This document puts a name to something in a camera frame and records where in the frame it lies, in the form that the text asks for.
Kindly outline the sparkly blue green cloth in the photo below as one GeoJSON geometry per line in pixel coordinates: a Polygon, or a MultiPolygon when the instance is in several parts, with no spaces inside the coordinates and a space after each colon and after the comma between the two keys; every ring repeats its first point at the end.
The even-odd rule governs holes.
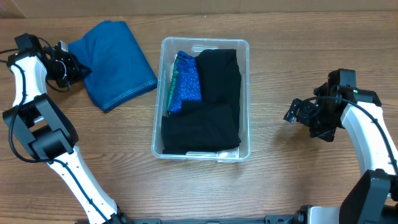
{"type": "Polygon", "coordinates": [[[184,101],[201,101],[201,87],[195,58],[184,51],[178,51],[170,82],[167,111],[178,113],[184,101]]]}

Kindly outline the blue terry towel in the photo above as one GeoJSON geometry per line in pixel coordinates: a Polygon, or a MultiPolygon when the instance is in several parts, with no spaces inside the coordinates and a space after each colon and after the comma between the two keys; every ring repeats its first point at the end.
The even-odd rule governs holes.
{"type": "Polygon", "coordinates": [[[68,49],[91,69],[85,87],[105,113],[157,88],[157,77],[124,21],[103,21],[68,49]]]}

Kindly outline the black cloth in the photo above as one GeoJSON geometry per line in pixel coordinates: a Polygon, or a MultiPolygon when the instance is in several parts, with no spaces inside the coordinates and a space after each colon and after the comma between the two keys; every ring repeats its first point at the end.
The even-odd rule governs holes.
{"type": "Polygon", "coordinates": [[[239,128],[241,73],[235,49],[207,49],[195,57],[206,103],[226,103],[231,107],[236,129],[239,128]]]}
{"type": "Polygon", "coordinates": [[[218,152],[241,143],[227,103],[184,101],[178,113],[162,117],[161,136],[164,154],[218,152]]]}

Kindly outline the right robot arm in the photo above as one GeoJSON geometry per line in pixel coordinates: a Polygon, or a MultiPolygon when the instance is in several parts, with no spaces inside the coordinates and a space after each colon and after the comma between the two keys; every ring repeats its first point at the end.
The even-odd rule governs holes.
{"type": "Polygon", "coordinates": [[[376,92],[356,86],[354,70],[339,68],[314,89],[294,99],[284,120],[309,128],[310,136],[332,142],[345,129],[358,160],[361,178],[338,207],[302,206],[290,223],[397,223],[397,149],[386,128],[376,92]]]}

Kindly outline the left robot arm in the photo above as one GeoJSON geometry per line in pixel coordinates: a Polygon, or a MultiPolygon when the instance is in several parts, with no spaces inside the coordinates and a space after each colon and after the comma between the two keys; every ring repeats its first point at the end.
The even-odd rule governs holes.
{"type": "Polygon", "coordinates": [[[24,162],[48,164],[79,201],[89,223],[130,223],[85,164],[76,129],[47,94],[51,80],[57,84],[55,91],[65,92],[91,69],[63,41],[41,46],[43,39],[32,34],[15,41],[17,48],[10,50],[5,63],[15,77],[16,97],[2,114],[12,152],[24,162]]]}

